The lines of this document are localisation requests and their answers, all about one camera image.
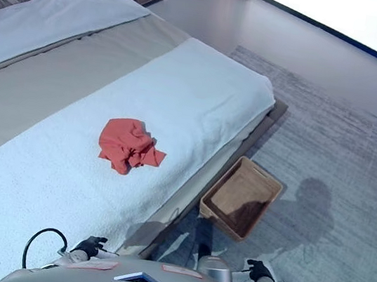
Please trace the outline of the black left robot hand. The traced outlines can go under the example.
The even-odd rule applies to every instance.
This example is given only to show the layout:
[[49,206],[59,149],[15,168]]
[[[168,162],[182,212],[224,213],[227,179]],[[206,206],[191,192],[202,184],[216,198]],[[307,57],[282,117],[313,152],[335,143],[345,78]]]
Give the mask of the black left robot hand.
[[86,254],[88,259],[96,257],[98,259],[110,259],[118,257],[118,254],[112,253],[104,249],[104,244],[108,242],[107,238],[98,237],[98,236],[90,236],[86,240],[78,243],[70,253],[74,252],[83,252]]

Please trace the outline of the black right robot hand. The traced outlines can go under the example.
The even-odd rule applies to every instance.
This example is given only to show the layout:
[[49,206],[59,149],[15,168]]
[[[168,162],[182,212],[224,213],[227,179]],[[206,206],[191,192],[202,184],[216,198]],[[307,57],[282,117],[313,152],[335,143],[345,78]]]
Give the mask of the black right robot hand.
[[245,269],[244,272],[247,271],[249,273],[249,277],[253,282],[258,282],[258,279],[263,277],[269,278],[272,282],[275,281],[271,272],[264,265],[263,261],[247,259],[246,262],[249,267]]

